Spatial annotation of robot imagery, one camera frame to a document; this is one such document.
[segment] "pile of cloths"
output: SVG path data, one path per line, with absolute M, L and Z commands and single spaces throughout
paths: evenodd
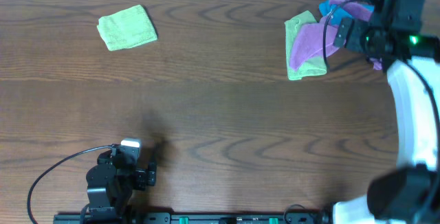
M 323 17 L 316 23 L 314 16 L 303 12 L 285 22 L 286 28 L 286 63 L 289 80 L 300 80 L 305 76 L 321 76 L 327 73 L 322 57 L 322 35 L 327 15 L 336 6 L 346 0 L 327 0 L 319 5 Z M 326 33 L 326 56 L 329 57 L 339 48 L 333 46 L 342 18 L 351 17 L 368 21 L 374 7 L 350 2 L 338 8 L 331 17 Z M 382 69 L 379 60 L 373 60 L 373 68 Z

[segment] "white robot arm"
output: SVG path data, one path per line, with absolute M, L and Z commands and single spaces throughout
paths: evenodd
M 413 57 L 410 63 L 430 85 L 436 103 L 440 102 L 440 65 L 432 58 Z M 399 129 L 399 154 L 397 167 L 426 165 L 437 171 L 437 128 L 431 100 L 419 77 L 402 61 L 395 61 L 388 69 L 388 83 L 393 90 L 397 125 Z M 333 223 L 405 223 L 400 220 L 377 220 L 370 213 L 367 196 L 339 202 L 333 207 Z

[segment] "blue cloth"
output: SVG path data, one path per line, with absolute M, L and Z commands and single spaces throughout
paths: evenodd
M 337 6 L 336 4 L 330 5 L 329 2 L 330 0 L 326 0 L 325 2 L 319 5 L 319 11 L 323 16 L 328 15 Z M 374 6 L 371 5 L 363 5 L 363 6 L 366 9 L 370 10 L 371 12 L 374 11 Z M 342 8 L 338 8 L 338 10 L 336 10 L 335 13 L 333 14 L 333 18 L 330 20 L 330 25 L 341 24 L 341 20 L 344 17 L 353 18 L 348 12 L 346 12 Z

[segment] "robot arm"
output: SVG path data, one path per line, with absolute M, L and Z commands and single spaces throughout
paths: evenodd
M 421 73 L 431 86 L 436 103 L 440 102 L 440 65 L 436 64 L 432 58 L 413 57 L 409 63 Z M 386 72 L 388 83 L 393 90 L 395 99 L 397 125 L 399 129 L 399 154 L 397 156 L 397 169 L 405 171 L 407 168 L 416 168 L 417 165 L 426 165 L 428 175 L 437 171 L 437 128 L 435 126 L 435 116 L 428 94 L 420 79 L 409 67 L 402 61 L 395 61 Z M 424 185 L 425 182 L 417 182 L 412 187 L 424 188 L 430 185 Z M 405 208 L 409 203 L 411 196 L 408 196 L 405 188 L 395 191 L 393 198 L 397 203 L 385 202 L 387 197 L 383 197 L 374 192 L 376 201 L 383 201 L 383 209 L 378 212 L 387 212 L 387 208 L 399 209 Z M 339 202 L 333 207 L 333 223 L 405 223 L 396 219 L 379 220 L 371 214 L 369 209 L 367 195 L 356 198 L 351 201 Z M 409 209 L 404 209 L 405 214 L 410 215 Z
M 439 39 L 419 35 L 424 0 L 373 4 L 369 22 L 342 20 L 334 44 L 382 58 L 397 113 L 397 169 L 373 180 L 367 195 L 335 204 L 333 222 L 435 223 L 440 213 Z

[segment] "folded green cloth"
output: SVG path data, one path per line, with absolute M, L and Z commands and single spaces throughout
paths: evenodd
M 316 56 L 305 61 L 297 71 L 289 66 L 290 54 L 292 52 L 292 47 L 294 46 L 295 38 L 298 35 L 300 28 L 307 23 L 316 23 L 315 17 L 310 11 L 303 12 L 284 22 L 286 27 L 287 77 L 289 80 L 301 80 L 305 76 L 321 76 L 327 73 L 327 67 L 321 56 Z
M 153 24 L 141 5 L 101 17 L 97 28 L 109 51 L 157 40 Z

